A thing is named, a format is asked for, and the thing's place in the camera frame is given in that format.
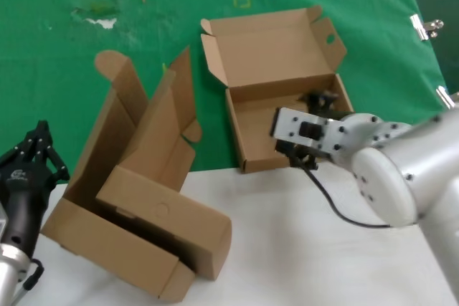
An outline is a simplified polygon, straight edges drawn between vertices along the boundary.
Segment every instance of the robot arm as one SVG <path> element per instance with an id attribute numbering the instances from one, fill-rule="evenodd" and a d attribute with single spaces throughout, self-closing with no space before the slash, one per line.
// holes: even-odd
<path id="1" fill-rule="evenodd" d="M 56 183 L 69 179 L 67 167 L 52 147 L 46 121 L 39 121 L 35 130 L 0 157 L 0 209 L 4 209 L 0 214 L 0 306 L 18 303 L 43 273 L 41 263 L 33 259 L 42 218 Z M 36 272 L 13 297 L 31 262 L 37 265 Z"/>
<path id="2" fill-rule="evenodd" d="M 418 223 L 459 301 L 459 109 L 413 127 L 371 114 L 317 115 L 279 109 L 276 150 L 310 169 L 315 158 L 345 168 L 381 219 Z"/>

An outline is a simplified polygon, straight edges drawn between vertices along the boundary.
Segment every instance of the green cloth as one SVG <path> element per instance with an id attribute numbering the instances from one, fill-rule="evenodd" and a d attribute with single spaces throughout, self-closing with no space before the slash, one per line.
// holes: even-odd
<path id="1" fill-rule="evenodd" d="M 410 15 L 415 0 L 0 0 L 0 152 L 47 119 L 55 148 L 73 170 L 109 85 L 93 60 L 103 49 L 129 55 L 148 94 L 191 45 L 204 136 L 193 170 L 237 165 L 224 86 L 207 70 L 199 22 L 321 4 L 348 48 L 339 72 L 356 111 L 416 123 L 441 109 L 443 85 L 429 43 Z M 113 29 L 85 18 L 116 18 Z"/>

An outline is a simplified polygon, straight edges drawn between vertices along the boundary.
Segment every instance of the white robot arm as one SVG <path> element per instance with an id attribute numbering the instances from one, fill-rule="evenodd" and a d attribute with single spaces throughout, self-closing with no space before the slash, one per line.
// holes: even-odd
<path id="1" fill-rule="evenodd" d="M 271 135 L 288 156 L 300 149 L 302 159 L 352 172 L 388 225 L 419 224 L 459 302 L 459 108 L 416 126 L 371 114 L 334 117 L 281 108 Z"/>

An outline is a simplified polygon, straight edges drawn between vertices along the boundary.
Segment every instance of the black cable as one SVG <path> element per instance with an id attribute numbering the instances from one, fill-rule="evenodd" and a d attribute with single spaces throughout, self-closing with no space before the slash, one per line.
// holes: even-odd
<path id="1" fill-rule="evenodd" d="M 345 222 L 348 222 L 350 224 L 353 224 L 354 226 L 360 226 L 364 227 L 366 229 L 391 229 L 392 226 L 390 225 L 371 225 L 371 224 L 364 224 L 355 220 L 352 220 L 348 218 L 347 216 L 343 215 L 338 208 L 336 208 L 335 203 L 333 202 L 333 199 L 331 198 L 330 194 L 328 191 L 325 189 L 325 187 L 322 185 L 321 182 L 318 181 L 318 179 L 313 175 L 313 173 L 305 166 L 305 164 L 301 161 L 300 158 L 298 157 L 290 157 L 290 159 L 293 159 L 295 163 L 301 167 L 301 169 L 308 175 L 308 177 L 314 182 L 314 184 L 317 186 L 317 188 L 321 191 L 325 199 L 327 200 L 328 204 L 331 207 L 331 210 L 341 219 L 344 220 Z"/>
<path id="2" fill-rule="evenodd" d="M 37 268 L 35 269 L 34 273 L 30 275 L 22 284 L 22 288 L 24 288 L 26 291 L 30 291 L 33 287 L 35 287 L 39 278 L 43 275 L 44 272 L 43 264 L 38 259 L 33 258 L 32 263 L 35 263 Z"/>

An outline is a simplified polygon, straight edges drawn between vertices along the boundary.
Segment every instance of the flattened cardboard box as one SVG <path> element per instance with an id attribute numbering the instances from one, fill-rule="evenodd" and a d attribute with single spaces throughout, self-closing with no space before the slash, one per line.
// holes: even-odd
<path id="1" fill-rule="evenodd" d="M 129 58 L 95 61 L 111 89 L 67 190 L 42 233 L 162 300 L 182 301 L 195 273 L 216 279 L 230 219 L 179 194 L 202 136 L 189 50 L 148 101 Z"/>
<path id="2" fill-rule="evenodd" d="M 275 109 L 307 111 L 311 91 L 339 95 L 335 110 L 352 111 L 336 70 L 346 48 L 322 8 L 201 21 L 209 71 L 226 90 L 243 172 L 289 166 L 269 135 Z"/>

